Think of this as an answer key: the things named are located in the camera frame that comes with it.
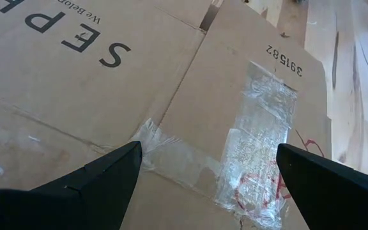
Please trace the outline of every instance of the corrugated cardboard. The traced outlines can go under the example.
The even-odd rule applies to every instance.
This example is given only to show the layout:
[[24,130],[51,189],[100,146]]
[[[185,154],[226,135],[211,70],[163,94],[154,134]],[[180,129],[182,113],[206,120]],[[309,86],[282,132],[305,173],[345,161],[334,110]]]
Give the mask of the corrugated cardboard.
[[[267,53],[270,46],[300,66],[302,76]],[[221,161],[229,129],[241,106],[240,92],[251,61],[298,92],[288,143],[319,155],[322,151],[330,158],[330,120],[326,116],[322,64],[295,42],[283,39],[272,25],[240,1],[224,1],[221,6],[161,122],[163,132]],[[319,148],[305,145],[309,139]],[[125,229],[240,228],[229,212],[222,213],[212,201],[184,190],[154,174],[143,174],[130,202]],[[284,227],[307,228],[293,201]]]
[[[0,127],[4,135],[21,129],[26,139],[60,150],[42,137],[56,131],[85,144],[86,159],[97,158],[125,144],[148,118],[161,120],[203,38],[152,2],[0,0],[0,119],[20,111],[28,120],[0,120]],[[32,132],[28,126],[36,124]],[[54,179],[34,173],[65,173],[89,162],[75,161],[85,155],[79,151],[57,159],[43,148],[28,162],[36,150],[9,140],[10,148],[0,148],[0,187],[30,189]],[[29,176],[13,180],[17,171]]]
[[[196,2],[0,0],[0,187],[31,189],[69,173],[126,143],[148,118],[220,161],[251,61],[298,92],[292,130],[328,156],[321,63],[241,1],[224,2],[200,46],[194,27],[208,5]],[[288,142],[305,147],[297,132]],[[303,221],[296,210],[291,219]],[[239,228],[231,212],[153,172],[141,174],[122,225]]]

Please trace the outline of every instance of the hardwood floor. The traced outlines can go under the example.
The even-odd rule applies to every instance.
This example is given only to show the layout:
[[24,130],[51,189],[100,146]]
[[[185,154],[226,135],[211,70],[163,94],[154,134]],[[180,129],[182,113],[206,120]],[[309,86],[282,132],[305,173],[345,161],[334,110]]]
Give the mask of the hardwood floor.
[[249,0],[323,63],[332,156],[368,174],[368,0]]

